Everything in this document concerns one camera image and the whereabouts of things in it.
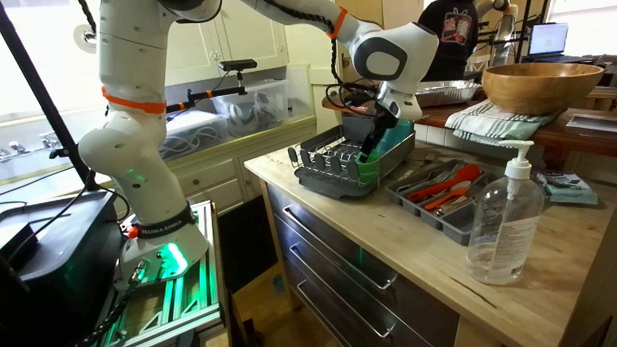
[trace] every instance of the wooden countertop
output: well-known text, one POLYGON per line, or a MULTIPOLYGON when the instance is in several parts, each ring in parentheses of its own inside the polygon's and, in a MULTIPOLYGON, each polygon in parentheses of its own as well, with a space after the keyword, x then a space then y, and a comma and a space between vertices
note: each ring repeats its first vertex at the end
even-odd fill
MULTIPOLYGON (((411 157, 426 153, 465 160, 465 155, 426 145, 417 145, 411 157)), ((247 168, 486 334, 523 347, 561 344, 617 203, 615 189, 596 187, 600 209, 548 207, 521 282, 494 288, 465 274, 467 247, 390 203, 384 189, 359 201, 317 195, 297 184, 286 151, 249 160, 247 168)))
MULTIPOLYGON (((590 95, 594 101, 606 101, 606 99, 617 99, 615 89, 596 89, 590 95)), ((457 104, 457 106, 440 106, 440 108, 423 108, 425 120, 417 122, 423 126, 430 128, 446 128, 446 120, 461 112, 477 103, 482 103, 484 99, 473 99, 467 104, 457 104)), ((322 101, 324 108, 336 110, 336 112, 347 112, 345 108, 338 108, 328 103, 328 99, 322 101)), ((617 157, 617 135, 615 133, 606 133, 606 131, 588 131, 588 130, 571 130, 565 128, 565 124, 573 118, 573 114, 594 114, 594 116, 606 116, 606 118, 617 118, 617 114, 612 112, 602 112, 602 110, 581 110, 581 108, 571 108, 565 114, 561 114, 556 122, 540 128, 536 135, 533 137, 536 145, 540 147, 558 147, 563 151, 577 151, 577 153, 594 153, 594 155, 604 155, 604 157, 617 157)))

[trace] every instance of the wooden bowl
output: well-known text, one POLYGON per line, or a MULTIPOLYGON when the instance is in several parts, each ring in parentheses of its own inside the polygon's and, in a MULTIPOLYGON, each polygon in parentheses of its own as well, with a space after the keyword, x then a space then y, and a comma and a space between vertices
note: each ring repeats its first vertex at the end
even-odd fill
POLYGON ((521 116, 556 116, 583 101, 604 70, 583 64, 513 64, 482 74, 486 97, 502 110, 521 116))

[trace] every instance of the window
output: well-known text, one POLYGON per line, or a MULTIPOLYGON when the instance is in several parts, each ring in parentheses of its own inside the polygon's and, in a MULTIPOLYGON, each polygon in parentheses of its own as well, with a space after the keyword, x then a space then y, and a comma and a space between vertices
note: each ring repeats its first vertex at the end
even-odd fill
POLYGON ((546 22, 567 24, 565 54, 617 54, 617 0, 552 0, 546 22))
MULTIPOLYGON (((79 141, 99 126, 104 106, 97 54, 81 51, 74 39, 76 29, 87 24, 79 2, 2 0, 2 4, 72 137, 79 141)), ((58 139, 4 41, 0 72, 0 191, 8 191, 23 180, 66 170, 70 160, 49 158, 58 139)))

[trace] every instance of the dish rack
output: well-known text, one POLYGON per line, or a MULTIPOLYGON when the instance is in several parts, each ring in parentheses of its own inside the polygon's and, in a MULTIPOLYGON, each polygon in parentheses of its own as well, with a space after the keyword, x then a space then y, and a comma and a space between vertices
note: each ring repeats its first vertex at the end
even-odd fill
POLYGON ((494 180, 498 180, 498 176, 494 174, 492 168, 486 168, 482 164, 463 162, 463 160, 448 160, 448 162, 432 162, 421 168, 409 178, 386 187, 386 193, 392 203, 409 211, 413 216, 421 218, 434 230, 444 232, 450 239, 457 241, 459 245, 469 245, 469 237, 471 237, 475 214, 477 214, 479 193, 494 180), (425 201, 409 199, 413 193, 425 187, 452 180, 457 174, 457 170, 465 166, 477 166, 480 170, 480 176, 469 182, 471 185, 467 193, 450 201, 450 205, 442 205, 438 211, 426 209, 430 207, 430 203, 448 195, 448 191, 432 195, 425 201))
POLYGON ((301 185, 332 199, 367 197, 413 151, 415 133, 403 137, 376 160, 359 162, 363 141, 372 131, 371 118, 344 120, 297 147, 288 147, 301 185))

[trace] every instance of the floor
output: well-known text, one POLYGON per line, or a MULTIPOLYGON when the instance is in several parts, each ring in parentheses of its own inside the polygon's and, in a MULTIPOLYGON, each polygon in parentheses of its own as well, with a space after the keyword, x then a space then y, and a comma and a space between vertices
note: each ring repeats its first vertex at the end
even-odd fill
MULTIPOLYGON (((249 347, 336 347, 338 340, 322 326, 315 313, 290 293, 284 282, 284 266, 274 264, 232 295, 232 309, 239 334, 249 347)), ((205 342, 207 347, 230 345, 222 334, 205 342)))
MULTIPOLYGON (((259 344, 261 347, 338 347, 338 340, 317 320, 309 309, 291 313, 278 324, 276 330, 268 332, 259 344)), ((230 347, 228 332, 209 340, 203 347, 230 347)))

